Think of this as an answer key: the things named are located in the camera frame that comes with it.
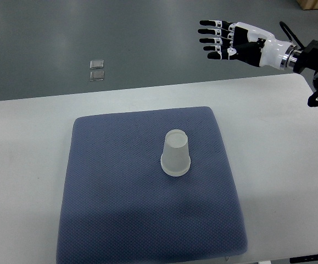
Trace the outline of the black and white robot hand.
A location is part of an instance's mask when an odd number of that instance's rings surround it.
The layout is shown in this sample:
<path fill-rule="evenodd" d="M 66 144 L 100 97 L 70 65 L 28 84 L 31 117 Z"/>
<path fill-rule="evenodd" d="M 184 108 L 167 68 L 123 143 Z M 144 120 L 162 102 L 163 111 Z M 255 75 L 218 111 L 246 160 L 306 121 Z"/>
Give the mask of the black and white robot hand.
<path fill-rule="evenodd" d="M 289 41 L 281 41 L 274 34 L 243 22 L 224 20 L 201 20 L 199 39 L 205 44 L 207 58 L 214 60 L 238 60 L 254 67 L 270 66 L 276 69 L 286 67 L 288 56 L 295 50 Z"/>

